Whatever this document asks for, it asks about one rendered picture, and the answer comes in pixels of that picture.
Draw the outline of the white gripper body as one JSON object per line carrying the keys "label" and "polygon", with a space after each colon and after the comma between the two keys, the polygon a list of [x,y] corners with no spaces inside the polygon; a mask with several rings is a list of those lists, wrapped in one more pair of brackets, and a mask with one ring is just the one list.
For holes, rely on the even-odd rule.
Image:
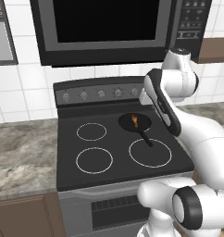
{"label": "white gripper body", "polygon": [[152,99],[147,95],[145,89],[142,89],[141,94],[139,96],[139,101],[142,106],[150,106],[153,104]]}

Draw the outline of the black frying pan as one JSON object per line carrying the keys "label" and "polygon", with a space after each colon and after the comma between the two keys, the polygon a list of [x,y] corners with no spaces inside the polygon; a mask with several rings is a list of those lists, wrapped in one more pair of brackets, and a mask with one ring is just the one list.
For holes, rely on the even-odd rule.
{"label": "black frying pan", "polygon": [[[135,128],[134,123],[131,119],[131,116],[135,115],[138,118],[138,128]],[[152,122],[146,115],[140,113],[126,113],[119,117],[118,124],[125,131],[137,132],[139,133],[145,142],[152,147],[152,142],[148,139],[145,131],[151,128]]]}

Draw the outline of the black microwave oven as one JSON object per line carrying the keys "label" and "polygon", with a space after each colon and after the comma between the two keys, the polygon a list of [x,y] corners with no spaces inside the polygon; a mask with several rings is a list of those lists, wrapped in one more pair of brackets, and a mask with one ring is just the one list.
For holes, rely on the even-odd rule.
{"label": "black microwave oven", "polygon": [[199,57],[212,0],[30,0],[43,66],[161,62]]}

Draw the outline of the black and grey stove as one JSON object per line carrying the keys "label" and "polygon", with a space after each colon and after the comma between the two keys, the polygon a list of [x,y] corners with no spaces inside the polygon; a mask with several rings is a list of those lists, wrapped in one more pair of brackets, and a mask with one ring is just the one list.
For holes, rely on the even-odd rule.
{"label": "black and grey stove", "polygon": [[[131,95],[136,88],[138,94]],[[156,178],[191,177],[193,162],[165,128],[152,106],[142,106],[143,77],[124,76],[57,82],[58,115],[56,188],[58,192],[112,185],[127,187]],[[121,97],[115,90],[122,91]],[[98,97],[103,90],[105,96]],[[86,100],[81,93],[88,94]],[[69,94],[68,102],[63,94]],[[151,119],[145,131],[125,131],[118,119],[140,113]]]}

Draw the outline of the grey oven door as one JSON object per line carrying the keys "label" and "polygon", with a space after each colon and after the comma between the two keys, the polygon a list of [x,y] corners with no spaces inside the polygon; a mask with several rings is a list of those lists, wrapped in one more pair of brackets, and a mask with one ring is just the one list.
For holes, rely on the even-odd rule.
{"label": "grey oven door", "polygon": [[[90,191],[112,185],[79,190]],[[150,209],[143,207],[136,191],[107,195],[77,195],[59,192],[59,202],[67,237],[136,237],[148,220]]]}

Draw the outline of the brown cupboard door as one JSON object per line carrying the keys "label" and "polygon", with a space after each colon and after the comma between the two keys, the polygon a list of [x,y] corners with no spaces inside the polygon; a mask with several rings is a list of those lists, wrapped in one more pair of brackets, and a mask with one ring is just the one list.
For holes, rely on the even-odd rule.
{"label": "brown cupboard door", "polygon": [[0,237],[67,237],[57,193],[0,201]]}

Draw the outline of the brown wall cupboard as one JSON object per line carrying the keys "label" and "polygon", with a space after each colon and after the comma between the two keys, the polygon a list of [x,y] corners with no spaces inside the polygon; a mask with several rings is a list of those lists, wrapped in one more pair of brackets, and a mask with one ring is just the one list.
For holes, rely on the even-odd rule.
{"label": "brown wall cupboard", "polygon": [[197,64],[224,63],[224,38],[204,38]]}

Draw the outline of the grey wall cupboard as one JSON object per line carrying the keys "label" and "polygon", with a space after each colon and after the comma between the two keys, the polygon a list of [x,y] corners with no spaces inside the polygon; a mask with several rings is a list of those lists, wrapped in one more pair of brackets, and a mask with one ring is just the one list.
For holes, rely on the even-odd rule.
{"label": "grey wall cupboard", "polygon": [[16,55],[4,0],[0,0],[0,66],[17,65]]}

